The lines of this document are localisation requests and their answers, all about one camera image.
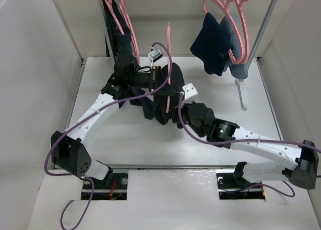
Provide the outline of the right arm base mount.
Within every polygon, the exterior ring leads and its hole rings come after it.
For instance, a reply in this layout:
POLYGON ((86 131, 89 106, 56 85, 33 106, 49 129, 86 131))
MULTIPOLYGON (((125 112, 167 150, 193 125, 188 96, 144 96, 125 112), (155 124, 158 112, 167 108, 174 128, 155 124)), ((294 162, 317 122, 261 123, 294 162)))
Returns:
POLYGON ((233 174, 233 172, 216 173, 220 200, 265 200, 262 186, 255 186, 246 190, 245 188, 254 185, 254 183, 249 183, 243 179, 235 179, 233 174))

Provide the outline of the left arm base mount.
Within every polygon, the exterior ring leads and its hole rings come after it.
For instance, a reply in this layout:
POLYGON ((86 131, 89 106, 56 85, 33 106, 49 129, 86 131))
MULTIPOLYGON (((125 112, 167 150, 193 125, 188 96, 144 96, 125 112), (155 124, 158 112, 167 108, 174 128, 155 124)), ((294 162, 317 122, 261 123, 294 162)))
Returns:
POLYGON ((114 169, 111 182, 105 185, 102 181, 92 179, 94 193, 92 200, 126 200, 128 187, 128 170, 114 169))

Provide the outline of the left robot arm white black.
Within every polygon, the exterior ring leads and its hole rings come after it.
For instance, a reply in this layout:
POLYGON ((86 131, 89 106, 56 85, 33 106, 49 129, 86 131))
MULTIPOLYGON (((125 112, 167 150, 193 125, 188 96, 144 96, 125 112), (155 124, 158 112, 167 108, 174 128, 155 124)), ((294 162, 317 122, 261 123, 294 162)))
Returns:
POLYGON ((109 187, 113 170, 90 157, 87 142, 121 104, 149 95, 173 96, 169 87, 181 77, 180 67, 172 61, 164 70, 138 72, 137 60, 132 55, 120 55, 114 64, 114 73, 93 105, 65 132, 52 135, 49 160, 65 170, 66 175, 91 177, 99 187, 109 187))

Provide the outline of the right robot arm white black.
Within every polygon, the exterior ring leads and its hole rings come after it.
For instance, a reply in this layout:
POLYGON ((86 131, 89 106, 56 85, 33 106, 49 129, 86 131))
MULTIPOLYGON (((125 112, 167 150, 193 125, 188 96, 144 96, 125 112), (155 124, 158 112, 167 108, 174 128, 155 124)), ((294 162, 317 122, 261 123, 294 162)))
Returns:
POLYGON ((287 181, 296 187, 315 189, 320 149, 311 141, 280 141, 256 134, 236 123, 216 118, 203 103, 179 104, 173 122, 195 141, 229 150, 242 151, 266 159, 237 163, 232 181, 242 187, 261 181, 287 181))

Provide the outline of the black trousers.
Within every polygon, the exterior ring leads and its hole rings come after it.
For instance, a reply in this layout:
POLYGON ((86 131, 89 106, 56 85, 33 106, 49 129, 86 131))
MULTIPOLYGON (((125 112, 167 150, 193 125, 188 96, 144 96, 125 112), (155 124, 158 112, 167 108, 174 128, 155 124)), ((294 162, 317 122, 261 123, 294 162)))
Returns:
POLYGON ((143 97, 131 100, 130 104, 141 106, 145 119, 156 119, 165 125, 171 120, 172 112, 179 103, 179 92, 185 85, 182 71, 178 64, 172 64, 171 82, 166 84, 160 91, 153 95, 153 99, 143 97))

